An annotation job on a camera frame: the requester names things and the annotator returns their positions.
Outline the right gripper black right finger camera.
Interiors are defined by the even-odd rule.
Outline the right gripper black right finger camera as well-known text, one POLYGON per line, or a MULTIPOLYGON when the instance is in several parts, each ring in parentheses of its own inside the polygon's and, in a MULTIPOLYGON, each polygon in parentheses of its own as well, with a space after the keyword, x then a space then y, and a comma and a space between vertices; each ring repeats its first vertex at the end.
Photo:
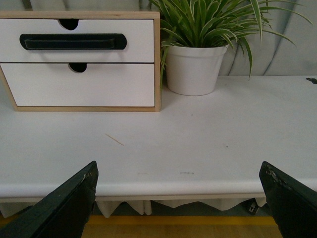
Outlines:
POLYGON ((317 236, 317 192, 272 164, 259 172, 266 202, 284 238, 317 236))

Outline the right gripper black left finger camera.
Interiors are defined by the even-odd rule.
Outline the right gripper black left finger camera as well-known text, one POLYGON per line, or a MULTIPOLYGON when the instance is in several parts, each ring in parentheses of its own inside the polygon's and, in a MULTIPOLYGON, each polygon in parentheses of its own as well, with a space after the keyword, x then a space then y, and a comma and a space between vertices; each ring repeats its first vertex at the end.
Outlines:
POLYGON ((2 238, 79 238, 93 211, 98 181, 90 162, 17 219, 1 228, 2 238))

